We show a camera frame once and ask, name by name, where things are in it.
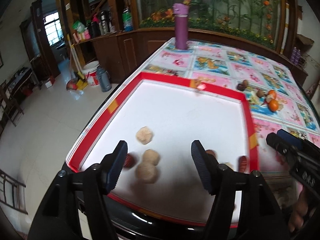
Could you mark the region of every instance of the colorful patterned tablecloth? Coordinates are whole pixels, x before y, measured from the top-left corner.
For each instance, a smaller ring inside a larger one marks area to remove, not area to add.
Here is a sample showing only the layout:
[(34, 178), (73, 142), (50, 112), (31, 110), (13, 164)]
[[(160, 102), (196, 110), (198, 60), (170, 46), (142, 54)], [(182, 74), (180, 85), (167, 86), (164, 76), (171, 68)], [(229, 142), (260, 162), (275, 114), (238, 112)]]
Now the colorful patterned tablecloth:
[[(288, 68), (266, 57), (220, 44), (189, 41), (188, 50), (175, 49), (172, 38), (151, 56), (138, 71), (177, 75), (236, 90), (246, 79), (249, 86), (243, 92), (250, 110), (258, 139), (260, 170), (270, 174), (286, 173), (281, 156), (266, 144), (270, 132), (284, 129), (310, 140), (320, 147), (317, 119)], [(271, 112), (256, 92), (277, 91), (281, 111)]]

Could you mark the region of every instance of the orange fruit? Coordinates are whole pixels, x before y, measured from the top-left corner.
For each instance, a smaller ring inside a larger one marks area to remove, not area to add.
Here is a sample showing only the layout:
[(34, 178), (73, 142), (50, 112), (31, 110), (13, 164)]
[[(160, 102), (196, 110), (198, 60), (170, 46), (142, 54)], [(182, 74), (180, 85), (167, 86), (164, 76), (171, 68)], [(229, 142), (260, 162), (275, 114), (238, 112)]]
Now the orange fruit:
[(272, 95), (272, 96), (273, 96), (273, 99), (276, 99), (276, 97), (277, 97), (277, 92), (274, 91), (274, 90), (270, 90), (267, 95)]
[(275, 100), (275, 99), (272, 99), (272, 100), (269, 102), (268, 107), (269, 107), (270, 111), (272, 111), (272, 112), (277, 111), (278, 108), (279, 108), (278, 101)]

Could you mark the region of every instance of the gray thermos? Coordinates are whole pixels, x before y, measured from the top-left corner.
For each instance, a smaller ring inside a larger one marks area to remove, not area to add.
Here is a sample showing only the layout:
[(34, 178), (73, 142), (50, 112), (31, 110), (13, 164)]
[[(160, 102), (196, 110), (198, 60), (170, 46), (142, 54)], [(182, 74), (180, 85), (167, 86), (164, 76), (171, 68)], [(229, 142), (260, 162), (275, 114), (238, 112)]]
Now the gray thermos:
[(102, 92), (109, 91), (112, 88), (112, 85), (110, 84), (107, 71), (104, 68), (99, 66), (97, 68), (96, 75), (98, 77)]

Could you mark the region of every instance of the bottle lid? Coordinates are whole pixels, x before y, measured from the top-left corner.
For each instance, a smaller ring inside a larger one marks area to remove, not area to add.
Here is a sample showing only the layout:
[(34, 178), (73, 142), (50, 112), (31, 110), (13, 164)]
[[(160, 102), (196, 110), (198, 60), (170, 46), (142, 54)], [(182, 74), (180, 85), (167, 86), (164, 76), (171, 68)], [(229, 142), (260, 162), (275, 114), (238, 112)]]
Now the bottle lid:
[(188, 14), (189, 6), (182, 3), (175, 3), (173, 5), (173, 14)]

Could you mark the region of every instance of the plant mural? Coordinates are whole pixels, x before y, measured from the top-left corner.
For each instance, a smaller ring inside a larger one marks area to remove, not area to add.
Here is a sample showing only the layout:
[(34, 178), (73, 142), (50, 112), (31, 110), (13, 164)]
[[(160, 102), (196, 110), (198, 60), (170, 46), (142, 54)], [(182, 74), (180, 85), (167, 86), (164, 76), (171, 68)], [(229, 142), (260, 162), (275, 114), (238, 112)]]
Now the plant mural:
[(279, 0), (139, 0), (141, 28), (172, 27), (172, 5), (189, 6), (189, 27), (227, 33), (274, 49)]

